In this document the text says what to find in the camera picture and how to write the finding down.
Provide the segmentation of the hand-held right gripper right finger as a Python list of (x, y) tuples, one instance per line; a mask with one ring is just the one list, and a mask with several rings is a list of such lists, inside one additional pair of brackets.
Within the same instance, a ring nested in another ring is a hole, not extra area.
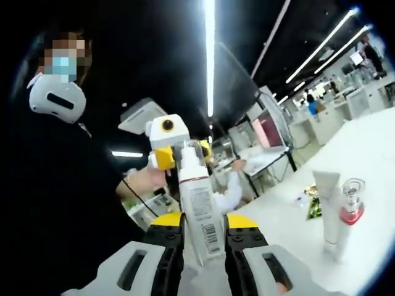
[(225, 271), (232, 295), (311, 295), (308, 268), (278, 245), (270, 245), (257, 223), (229, 213), (225, 223)]

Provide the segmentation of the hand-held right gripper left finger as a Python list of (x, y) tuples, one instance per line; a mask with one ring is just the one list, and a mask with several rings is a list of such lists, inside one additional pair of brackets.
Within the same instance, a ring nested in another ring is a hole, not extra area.
[(142, 242), (131, 241), (98, 268), (96, 278), (64, 295), (177, 295), (184, 267), (182, 213), (156, 218)]

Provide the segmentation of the person's left hand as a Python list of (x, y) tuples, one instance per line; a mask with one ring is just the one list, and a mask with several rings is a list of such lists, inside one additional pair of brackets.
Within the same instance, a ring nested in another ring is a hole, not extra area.
[(167, 185), (166, 173), (157, 168), (149, 168), (148, 166), (128, 175), (125, 178), (126, 183), (133, 191), (141, 196), (151, 194), (154, 191)]

